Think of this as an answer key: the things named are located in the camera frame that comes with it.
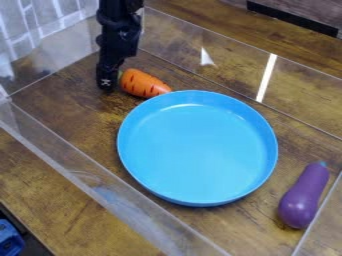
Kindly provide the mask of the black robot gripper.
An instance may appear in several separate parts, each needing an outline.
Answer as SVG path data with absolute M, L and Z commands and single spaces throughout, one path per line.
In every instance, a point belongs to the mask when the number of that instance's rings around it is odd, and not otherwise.
M 101 34 L 96 38 L 100 46 L 100 62 L 96 64 L 96 84 L 101 90 L 112 90 L 117 85 L 120 66 L 124 59 L 133 57 L 141 33 L 141 17 L 128 13 L 113 20 L 100 11 L 96 20 L 101 25 Z

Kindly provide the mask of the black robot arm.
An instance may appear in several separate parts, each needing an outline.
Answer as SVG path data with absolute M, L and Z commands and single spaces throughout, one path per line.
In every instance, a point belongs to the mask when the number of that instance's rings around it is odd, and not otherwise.
M 144 0 L 99 0 L 96 20 L 101 25 L 101 33 L 96 37 L 100 47 L 96 84 L 107 92 L 117 85 L 120 65 L 137 52 L 141 34 L 137 10 L 143 7 Z

